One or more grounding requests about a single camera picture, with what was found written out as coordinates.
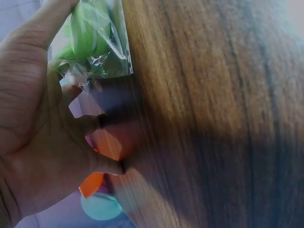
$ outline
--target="orange piece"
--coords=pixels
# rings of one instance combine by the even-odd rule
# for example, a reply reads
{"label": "orange piece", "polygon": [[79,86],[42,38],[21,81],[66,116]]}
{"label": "orange piece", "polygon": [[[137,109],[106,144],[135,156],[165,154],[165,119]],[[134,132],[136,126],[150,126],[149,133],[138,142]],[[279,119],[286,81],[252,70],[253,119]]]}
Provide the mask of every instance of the orange piece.
{"label": "orange piece", "polygon": [[83,197],[88,198],[97,192],[101,183],[103,182],[103,179],[104,174],[99,172],[94,172],[88,176],[79,187],[79,190]]}

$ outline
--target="wooden table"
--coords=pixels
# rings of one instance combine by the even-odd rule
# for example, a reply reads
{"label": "wooden table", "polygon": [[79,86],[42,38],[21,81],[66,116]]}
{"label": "wooden table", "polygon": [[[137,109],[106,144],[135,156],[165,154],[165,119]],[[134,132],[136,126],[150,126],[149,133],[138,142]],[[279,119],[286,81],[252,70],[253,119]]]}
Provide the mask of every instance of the wooden table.
{"label": "wooden table", "polygon": [[124,1],[135,74],[81,104],[116,121],[93,137],[124,161],[111,182],[138,228],[304,226],[304,27],[286,2]]}

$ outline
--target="clear plastic bag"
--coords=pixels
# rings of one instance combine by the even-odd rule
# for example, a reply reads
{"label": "clear plastic bag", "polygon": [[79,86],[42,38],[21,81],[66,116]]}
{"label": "clear plastic bag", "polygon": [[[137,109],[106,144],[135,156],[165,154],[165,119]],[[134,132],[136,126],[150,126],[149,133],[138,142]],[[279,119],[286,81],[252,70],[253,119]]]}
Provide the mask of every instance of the clear plastic bag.
{"label": "clear plastic bag", "polygon": [[90,78],[133,73],[122,0],[80,0],[51,44],[58,73],[84,86]]}

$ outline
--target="green object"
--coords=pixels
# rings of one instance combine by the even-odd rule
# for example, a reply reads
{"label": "green object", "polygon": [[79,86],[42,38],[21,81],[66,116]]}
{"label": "green object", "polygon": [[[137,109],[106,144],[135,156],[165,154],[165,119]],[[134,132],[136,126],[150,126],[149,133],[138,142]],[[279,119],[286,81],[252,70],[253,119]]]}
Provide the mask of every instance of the green object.
{"label": "green object", "polygon": [[111,23],[108,8],[102,1],[80,2],[72,12],[70,25],[66,26],[65,34],[70,35],[70,43],[57,58],[78,60],[107,53]]}
{"label": "green object", "polygon": [[55,59],[75,60],[76,55],[73,52],[71,44],[66,44],[55,56]]}
{"label": "green object", "polygon": [[80,203],[86,215],[98,221],[114,219],[123,211],[113,196],[102,192],[97,192],[87,199],[81,196]]}

